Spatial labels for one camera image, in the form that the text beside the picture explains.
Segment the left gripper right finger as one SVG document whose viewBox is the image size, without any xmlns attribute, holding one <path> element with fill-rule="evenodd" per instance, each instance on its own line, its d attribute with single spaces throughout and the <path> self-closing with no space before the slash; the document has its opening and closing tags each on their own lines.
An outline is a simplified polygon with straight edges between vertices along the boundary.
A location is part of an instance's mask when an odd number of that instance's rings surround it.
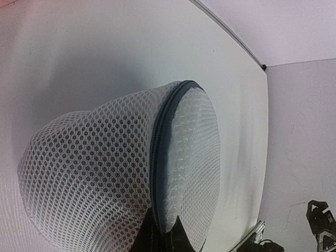
<svg viewBox="0 0 336 252">
<path fill-rule="evenodd" d="M 179 217 L 177 217 L 173 228 L 164 234 L 164 251 L 195 252 Z"/>
</svg>

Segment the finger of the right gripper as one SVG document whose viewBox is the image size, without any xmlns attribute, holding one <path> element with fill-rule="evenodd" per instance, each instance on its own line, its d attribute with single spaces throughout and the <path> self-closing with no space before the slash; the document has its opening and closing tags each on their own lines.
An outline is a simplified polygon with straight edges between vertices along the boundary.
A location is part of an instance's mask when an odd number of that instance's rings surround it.
<svg viewBox="0 0 336 252">
<path fill-rule="evenodd" d="M 317 242 L 317 251 L 335 251 L 335 218 L 328 203 L 311 200 L 307 206 L 306 218 Z"/>
</svg>

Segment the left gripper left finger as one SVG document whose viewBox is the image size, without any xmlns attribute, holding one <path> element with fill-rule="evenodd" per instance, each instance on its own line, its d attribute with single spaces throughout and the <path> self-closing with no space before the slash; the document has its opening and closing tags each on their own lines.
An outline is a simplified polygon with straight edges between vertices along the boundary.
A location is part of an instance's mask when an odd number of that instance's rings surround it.
<svg viewBox="0 0 336 252">
<path fill-rule="evenodd" d="M 162 252 L 163 232 L 155 222 L 153 210 L 150 207 L 141 224 L 138 234 L 132 245 L 133 252 Z"/>
</svg>

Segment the white mesh laundry bag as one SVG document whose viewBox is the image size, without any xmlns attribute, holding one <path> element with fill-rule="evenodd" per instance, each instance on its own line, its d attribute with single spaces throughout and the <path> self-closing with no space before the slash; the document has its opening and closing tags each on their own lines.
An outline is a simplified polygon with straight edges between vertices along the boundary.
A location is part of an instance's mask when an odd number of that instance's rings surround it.
<svg viewBox="0 0 336 252">
<path fill-rule="evenodd" d="M 153 210 L 205 245 L 219 197 L 221 143 L 205 90 L 185 80 L 66 113 L 29 141 L 17 173 L 23 206 L 63 251 L 132 251 Z"/>
</svg>

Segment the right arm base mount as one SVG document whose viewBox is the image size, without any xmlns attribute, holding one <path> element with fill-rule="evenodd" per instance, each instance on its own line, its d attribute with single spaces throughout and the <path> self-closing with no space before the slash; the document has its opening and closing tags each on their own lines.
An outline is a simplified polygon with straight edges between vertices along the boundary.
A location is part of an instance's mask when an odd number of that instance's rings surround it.
<svg viewBox="0 0 336 252">
<path fill-rule="evenodd" d="M 285 249 L 270 239 L 264 239 L 259 243 L 252 243 L 253 251 L 257 252 L 284 252 Z"/>
</svg>

